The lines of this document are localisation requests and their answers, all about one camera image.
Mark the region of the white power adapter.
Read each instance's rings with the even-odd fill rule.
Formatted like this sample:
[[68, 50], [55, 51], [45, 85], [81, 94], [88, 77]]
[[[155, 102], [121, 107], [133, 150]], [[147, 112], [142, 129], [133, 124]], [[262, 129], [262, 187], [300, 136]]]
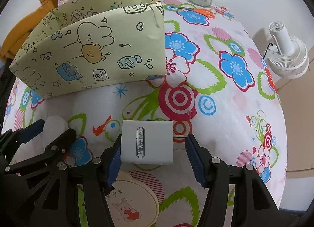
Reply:
[[124, 120], [121, 134], [123, 163], [170, 165], [173, 163], [173, 122]]

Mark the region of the yellow patterned cardboard box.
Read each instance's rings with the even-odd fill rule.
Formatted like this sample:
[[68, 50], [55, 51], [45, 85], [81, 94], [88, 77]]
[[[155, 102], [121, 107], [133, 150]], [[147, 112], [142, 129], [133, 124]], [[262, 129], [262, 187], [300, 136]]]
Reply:
[[11, 72], [43, 98], [166, 73], [160, 0], [70, 0], [49, 12]]

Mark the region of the white round puff case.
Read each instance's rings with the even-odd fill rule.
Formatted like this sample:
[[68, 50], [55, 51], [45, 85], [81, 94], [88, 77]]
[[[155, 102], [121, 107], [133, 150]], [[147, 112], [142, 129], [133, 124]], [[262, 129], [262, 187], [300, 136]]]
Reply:
[[68, 129], [69, 126], [66, 120], [64, 120], [62, 117], [56, 115], [48, 117], [41, 133], [41, 139], [44, 148]]

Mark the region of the white clip fan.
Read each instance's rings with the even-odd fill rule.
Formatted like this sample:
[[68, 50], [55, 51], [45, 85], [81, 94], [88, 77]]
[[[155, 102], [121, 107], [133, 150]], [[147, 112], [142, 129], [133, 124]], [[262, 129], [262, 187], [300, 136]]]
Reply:
[[305, 43], [298, 37], [289, 34], [281, 21], [269, 25], [272, 42], [265, 50], [265, 58], [270, 69], [278, 77], [296, 79], [306, 73], [309, 67], [309, 56]]

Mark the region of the floral tablecloth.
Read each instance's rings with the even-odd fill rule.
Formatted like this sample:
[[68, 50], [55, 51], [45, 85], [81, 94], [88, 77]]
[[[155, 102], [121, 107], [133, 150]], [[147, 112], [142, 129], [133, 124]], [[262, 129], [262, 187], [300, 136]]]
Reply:
[[251, 164], [275, 203], [282, 200], [287, 137], [269, 68], [242, 24], [223, 6], [215, 18], [178, 10], [187, 0], [162, 0], [167, 74], [43, 100], [20, 80], [8, 99], [4, 130], [61, 116], [77, 141], [65, 155], [70, 167], [88, 163], [112, 145], [124, 120], [170, 120], [176, 136], [171, 165], [124, 164], [159, 203], [156, 226], [196, 226], [207, 190], [195, 180], [183, 136], [229, 165]]

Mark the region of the orange scissors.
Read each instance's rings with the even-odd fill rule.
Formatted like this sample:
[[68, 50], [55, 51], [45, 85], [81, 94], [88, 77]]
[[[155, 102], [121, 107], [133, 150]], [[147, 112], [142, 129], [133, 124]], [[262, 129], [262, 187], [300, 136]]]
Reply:
[[175, 7], [178, 10], [188, 10], [188, 11], [193, 11], [195, 13], [201, 14], [203, 16], [206, 16], [208, 18], [215, 18], [215, 15], [212, 11], [208, 10], [208, 9], [196, 9], [196, 8], [189, 8], [189, 7]]

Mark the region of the wooden chair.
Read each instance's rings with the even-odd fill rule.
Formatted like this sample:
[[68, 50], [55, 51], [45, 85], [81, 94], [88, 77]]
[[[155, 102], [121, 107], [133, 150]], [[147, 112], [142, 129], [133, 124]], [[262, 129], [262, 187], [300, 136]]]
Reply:
[[8, 59], [13, 59], [32, 30], [42, 19], [58, 6], [58, 0], [40, 0], [41, 7], [20, 20], [11, 29], [1, 47], [1, 61], [5, 64]]

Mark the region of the black clothing pile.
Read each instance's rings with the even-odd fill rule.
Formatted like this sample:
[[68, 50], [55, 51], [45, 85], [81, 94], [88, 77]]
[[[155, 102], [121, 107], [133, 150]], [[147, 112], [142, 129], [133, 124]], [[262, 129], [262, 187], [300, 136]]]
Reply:
[[1, 67], [1, 79], [0, 79], [0, 119], [1, 127], [3, 126], [4, 116], [6, 111], [7, 102], [16, 80], [16, 77], [10, 71], [9, 67], [12, 64], [12, 59], [8, 59], [3, 67]]

